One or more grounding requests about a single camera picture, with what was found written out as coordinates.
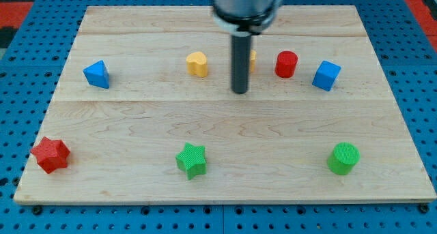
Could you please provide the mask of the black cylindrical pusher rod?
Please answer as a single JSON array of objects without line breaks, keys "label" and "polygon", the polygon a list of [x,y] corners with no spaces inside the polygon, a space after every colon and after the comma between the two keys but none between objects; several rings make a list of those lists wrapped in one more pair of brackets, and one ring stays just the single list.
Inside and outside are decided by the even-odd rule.
[{"label": "black cylindrical pusher rod", "polygon": [[231,36],[231,90],[244,94],[249,88],[251,36]]}]

